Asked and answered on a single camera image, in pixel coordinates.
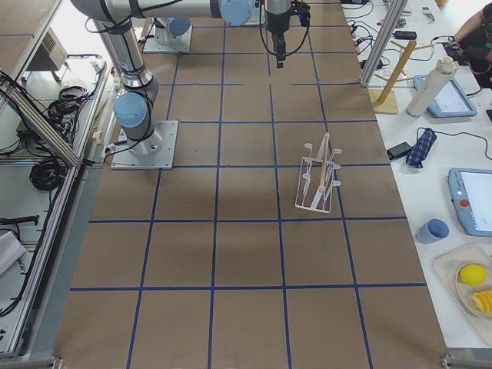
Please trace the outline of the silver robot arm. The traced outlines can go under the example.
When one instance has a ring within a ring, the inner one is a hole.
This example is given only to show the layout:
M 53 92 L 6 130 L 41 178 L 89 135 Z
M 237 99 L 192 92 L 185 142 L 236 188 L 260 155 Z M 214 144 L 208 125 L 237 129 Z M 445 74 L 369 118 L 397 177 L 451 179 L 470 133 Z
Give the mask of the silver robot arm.
M 158 81 L 141 56 L 133 18 L 221 18 L 240 26 L 251 17 L 249 1 L 74 1 L 95 24 L 95 33 L 117 67 L 126 92 L 117 98 L 114 113 L 127 138 L 128 150 L 136 156 L 153 155 L 164 144 L 151 113 L 158 94 Z

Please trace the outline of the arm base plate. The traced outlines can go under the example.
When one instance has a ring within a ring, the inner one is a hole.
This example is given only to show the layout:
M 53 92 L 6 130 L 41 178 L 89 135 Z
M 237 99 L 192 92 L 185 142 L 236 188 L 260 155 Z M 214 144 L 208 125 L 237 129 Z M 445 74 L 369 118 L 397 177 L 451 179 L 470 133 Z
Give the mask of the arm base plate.
M 173 168 L 178 121 L 157 121 L 153 134 L 144 141 L 124 143 L 112 155 L 113 170 L 151 170 Z
M 151 37 L 145 42 L 144 53 L 187 54 L 190 52 L 193 27 L 183 34 L 175 36 L 166 28 L 153 28 Z

